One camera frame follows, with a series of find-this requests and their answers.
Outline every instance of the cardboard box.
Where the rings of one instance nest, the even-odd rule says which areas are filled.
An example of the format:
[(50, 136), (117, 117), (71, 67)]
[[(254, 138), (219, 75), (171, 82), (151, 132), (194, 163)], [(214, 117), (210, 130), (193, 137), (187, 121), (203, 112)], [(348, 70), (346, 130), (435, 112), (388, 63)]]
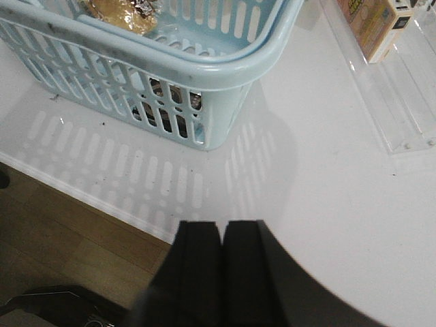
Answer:
[(384, 59), (412, 10), (406, 0), (337, 0), (369, 63)]

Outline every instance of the clear acrylic stand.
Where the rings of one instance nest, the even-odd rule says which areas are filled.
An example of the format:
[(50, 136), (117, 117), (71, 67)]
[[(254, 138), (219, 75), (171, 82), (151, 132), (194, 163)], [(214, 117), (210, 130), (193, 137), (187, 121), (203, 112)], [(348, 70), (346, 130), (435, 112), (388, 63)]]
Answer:
[(336, 0), (320, 0), (356, 84), (388, 152), (436, 145), (436, 12), (416, 7), (381, 63), (363, 57)]

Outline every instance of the white table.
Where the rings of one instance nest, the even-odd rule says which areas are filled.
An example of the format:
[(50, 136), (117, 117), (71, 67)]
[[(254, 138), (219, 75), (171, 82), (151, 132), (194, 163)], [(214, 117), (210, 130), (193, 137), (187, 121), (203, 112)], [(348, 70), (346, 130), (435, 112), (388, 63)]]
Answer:
[(355, 308), (436, 326), (436, 154), (386, 153), (317, 1), (209, 153), (51, 99), (4, 43), (0, 62), (1, 162), (166, 241), (263, 219)]

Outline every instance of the light blue basket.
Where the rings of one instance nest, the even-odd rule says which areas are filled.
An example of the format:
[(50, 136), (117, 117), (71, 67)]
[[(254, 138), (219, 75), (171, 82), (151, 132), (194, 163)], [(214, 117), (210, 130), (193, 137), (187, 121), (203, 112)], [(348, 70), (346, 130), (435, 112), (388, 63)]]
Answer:
[(163, 0), (156, 31), (140, 37), (76, 0), (1, 0), (0, 37), (49, 91), (211, 150), (279, 58), (302, 1)]

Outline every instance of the wooden floor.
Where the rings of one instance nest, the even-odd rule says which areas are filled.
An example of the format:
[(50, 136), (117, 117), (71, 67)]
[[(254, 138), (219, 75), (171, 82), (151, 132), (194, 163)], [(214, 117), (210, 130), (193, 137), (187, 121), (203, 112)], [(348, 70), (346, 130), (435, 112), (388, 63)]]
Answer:
[[(0, 304), (32, 287), (76, 284), (130, 308), (169, 244), (11, 168), (0, 169), (11, 178), (0, 189)], [(0, 326), (20, 325), (20, 317), (6, 317)]]

